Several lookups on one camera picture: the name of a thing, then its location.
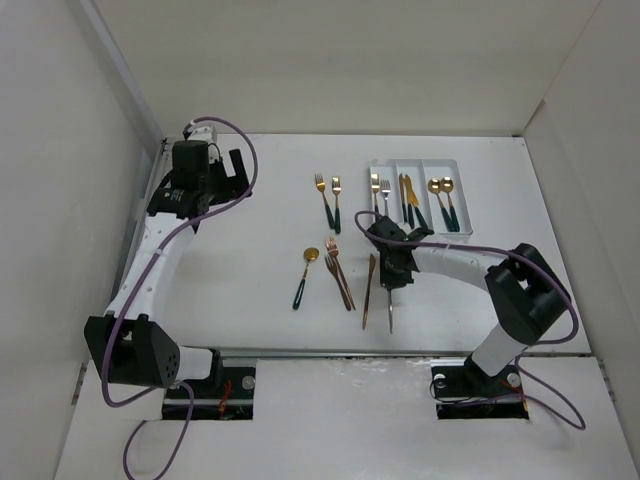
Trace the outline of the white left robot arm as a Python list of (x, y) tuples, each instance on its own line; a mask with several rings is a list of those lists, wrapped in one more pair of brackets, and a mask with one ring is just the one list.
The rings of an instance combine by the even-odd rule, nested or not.
[(223, 387), (218, 353), (179, 345), (163, 329), (161, 317), (177, 266), (203, 217), (250, 187), (240, 150), (230, 150), (228, 157), (232, 174), (222, 159), (211, 159), (205, 140), (173, 145), (171, 170), (150, 198), (126, 278), (105, 314), (89, 317), (84, 328), (102, 380), (162, 389), (189, 381), (205, 397)]

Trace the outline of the rose gold knife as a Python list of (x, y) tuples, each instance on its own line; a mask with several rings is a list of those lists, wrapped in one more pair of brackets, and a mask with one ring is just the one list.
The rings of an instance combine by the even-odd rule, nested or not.
[(372, 282), (373, 282), (375, 267), (376, 267), (376, 257), (374, 254), (369, 254), (367, 285), (366, 285), (366, 291), (365, 291), (365, 297), (364, 297), (364, 309), (363, 309), (363, 316), (362, 316), (363, 331), (366, 330), (368, 316), (369, 316), (371, 289), (372, 289)]

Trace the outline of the rose gold fork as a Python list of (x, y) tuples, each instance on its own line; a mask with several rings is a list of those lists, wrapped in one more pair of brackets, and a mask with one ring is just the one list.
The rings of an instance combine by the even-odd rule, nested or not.
[(335, 238), (333, 236), (328, 237), (326, 239), (325, 245), (326, 245), (326, 249), (327, 249), (328, 254), (332, 257), (334, 263), (337, 266), (338, 275), (339, 275), (340, 280), (342, 281), (342, 285), (344, 287), (344, 290), (346, 292), (346, 295), (347, 295), (347, 298), (348, 298), (348, 300), (350, 302), (350, 305), (351, 305), (352, 309), (355, 310), (356, 309), (355, 303), (354, 303), (354, 300), (353, 300), (353, 297), (352, 297), (348, 282), (347, 282), (346, 277), (344, 275), (344, 272), (342, 270), (341, 264), (339, 262), (339, 258), (338, 258), (339, 249), (338, 249), (337, 243), (335, 241)]
[(331, 275), (333, 276), (334, 280), (337, 283), (338, 286), (338, 290), (340, 292), (340, 296), (342, 298), (342, 301), (344, 303), (344, 306), (346, 308), (347, 311), (351, 311), (352, 310), (352, 306), (351, 306), (351, 302), (348, 299), (347, 293), (341, 283), (341, 280), (339, 278), (339, 274), (338, 274), (338, 268), (337, 268), (337, 264), (335, 263), (334, 259), (329, 255), (326, 254), (325, 255), (325, 264), (326, 267), (328, 269), (328, 271), (331, 273)]

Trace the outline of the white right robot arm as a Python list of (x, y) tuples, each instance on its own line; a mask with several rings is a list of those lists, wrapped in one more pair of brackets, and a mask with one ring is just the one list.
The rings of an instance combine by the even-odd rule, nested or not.
[(503, 250), (427, 241), (433, 234), (424, 227), (407, 233), (381, 215), (365, 231), (380, 255), (380, 283), (387, 290), (413, 284), (420, 273), (447, 277), (489, 295), (497, 324), (460, 368), (465, 386), (484, 396), (564, 313), (573, 322), (577, 314), (568, 291), (534, 246), (521, 243)]

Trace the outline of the white three-compartment cutlery tray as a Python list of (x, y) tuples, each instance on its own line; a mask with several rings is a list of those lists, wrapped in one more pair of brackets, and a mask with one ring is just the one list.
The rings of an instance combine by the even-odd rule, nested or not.
[[(389, 216), (399, 223), (405, 230), (410, 228), (403, 222), (398, 175), (408, 175), (411, 186), (419, 202), (419, 209), (426, 219), (429, 228), (436, 234), (457, 242), (466, 242), (473, 233), (473, 227), (469, 215), (465, 191), (460, 177), (458, 164), (453, 159), (389, 159), (372, 160), (369, 165), (370, 174), (377, 173), (380, 181), (387, 179), (390, 182), (391, 193), (389, 196)], [(454, 190), (451, 194), (457, 212), (460, 231), (448, 232), (440, 212), (436, 196), (428, 189), (428, 181), (432, 178), (440, 180), (443, 177), (451, 177), (454, 182)], [(445, 208), (449, 212), (446, 194), (442, 191), (441, 198)], [(384, 213), (384, 202), (379, 201), (380, 212)]]

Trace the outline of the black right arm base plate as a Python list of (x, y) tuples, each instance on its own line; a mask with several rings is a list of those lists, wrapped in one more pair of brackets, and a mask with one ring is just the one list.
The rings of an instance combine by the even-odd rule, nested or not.
[(429, 389), (439, 420), (529, 419), (514, 365), (495, 377), (467, 365), (435, 365), (431, 375)]

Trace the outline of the aluminium rail frame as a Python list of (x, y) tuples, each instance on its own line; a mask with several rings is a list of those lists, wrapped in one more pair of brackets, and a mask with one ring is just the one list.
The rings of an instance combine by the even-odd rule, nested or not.
[(119, 311), (133, 292), (134, 286), (145, 269), (149, 258), (160, 244), (160, 233), (154, 233), (148, 225), (147, 207), (159, 185), (160, 177), (167, 169), (167, 147), (171, 146), (170, 139), (163, 139), (153, 157), (146, 152), (142, 155), (138, 176), (134, 185), (134, 195), (125, 225), (123, 247), (116, 270), (116, 277), (110, 300), (115, 306), (109, 305), (106, 312)]

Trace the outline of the silver fork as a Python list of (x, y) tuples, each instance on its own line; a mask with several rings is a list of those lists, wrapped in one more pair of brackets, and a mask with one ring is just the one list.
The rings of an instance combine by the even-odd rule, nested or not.
[(383, 179), (380, 182), (380, 186), (384, 202), (384, 215), (389, 216), (389, 196), (391, 193), (390, 182), (387, 179)]

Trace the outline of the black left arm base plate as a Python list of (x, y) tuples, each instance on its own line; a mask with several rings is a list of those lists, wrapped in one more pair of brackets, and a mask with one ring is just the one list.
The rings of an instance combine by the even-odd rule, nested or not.
[(176, 380), (193, 391), (193, 421), (253, 418), (255, 361), (225, 359), (218, 350), (181, 347)]

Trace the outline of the silver slotted spoon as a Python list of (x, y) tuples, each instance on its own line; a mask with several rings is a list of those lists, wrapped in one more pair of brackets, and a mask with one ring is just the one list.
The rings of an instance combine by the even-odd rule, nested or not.
[(393, 290), (387, 290), (387, 305), (388, 305), (388, 325), (389, 333), (394, 332), (394, 303), (393, 303)]

